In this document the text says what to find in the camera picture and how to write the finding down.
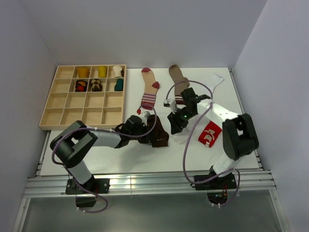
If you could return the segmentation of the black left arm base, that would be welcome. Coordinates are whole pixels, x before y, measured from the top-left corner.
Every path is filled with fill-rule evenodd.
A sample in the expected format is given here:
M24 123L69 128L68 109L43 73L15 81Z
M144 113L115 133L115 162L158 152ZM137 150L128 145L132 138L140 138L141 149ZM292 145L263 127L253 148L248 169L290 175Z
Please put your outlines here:
M67 186L65 190L66 195L75 195L75 204L79 208L91 208L97 201L99 194L109 193L110 180L108 178L95 179L90 178L86 183L80 184L74 178L67 181ZM77 195L90 194L90 192L95 193L92 197L85 197Z

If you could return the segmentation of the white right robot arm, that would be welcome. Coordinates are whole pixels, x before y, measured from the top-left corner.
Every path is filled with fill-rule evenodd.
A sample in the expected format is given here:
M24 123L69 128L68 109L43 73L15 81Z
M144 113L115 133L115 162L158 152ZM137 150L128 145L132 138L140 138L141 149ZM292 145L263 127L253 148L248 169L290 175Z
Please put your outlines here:
M190 87L185 89L181 96L184 101L184 108L179 108L175 99L165 98L164 100L164 106L171 109L168 115L171 134L181 133L187 127L191 118L199 116L188 135L183 152L183 162L186 161L193 132L200 120L205 117L222 130L224 150L218 161L211 167L213 174L209 178L203 181L193 181L187 175L185 166L183 166L183 174L191 184L201 185L209 182L213 188L218 189L225 183L225 176L236 169L243 157L251 154L259 147L253 120L247 113L240 115L215 103L212 93L197 95Z

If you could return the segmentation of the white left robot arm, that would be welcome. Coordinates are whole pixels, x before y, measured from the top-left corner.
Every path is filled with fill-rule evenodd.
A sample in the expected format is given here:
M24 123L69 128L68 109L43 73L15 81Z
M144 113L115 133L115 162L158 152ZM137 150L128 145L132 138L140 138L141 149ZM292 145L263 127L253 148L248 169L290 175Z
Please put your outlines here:
M148 111L138 116L132 115L125 123L110 130L91 128L77 120L50 143L52 161L68 170L81 192L89 193L97 188L95 178L84 162L89 150L94 146L117 149L132 140L147 140L149 116Z

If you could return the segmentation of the dark brown striped sock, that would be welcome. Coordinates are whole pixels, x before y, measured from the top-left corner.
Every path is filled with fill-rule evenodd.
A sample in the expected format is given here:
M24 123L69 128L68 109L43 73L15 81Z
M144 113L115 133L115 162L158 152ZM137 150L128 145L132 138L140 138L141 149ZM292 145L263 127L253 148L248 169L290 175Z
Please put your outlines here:
M150 130L153 126L154 129L147 135L152 147L167 147L169 143L169 134L164 130L160 118L157 116L155 121L155 115L150 115L147 119L148 130Z

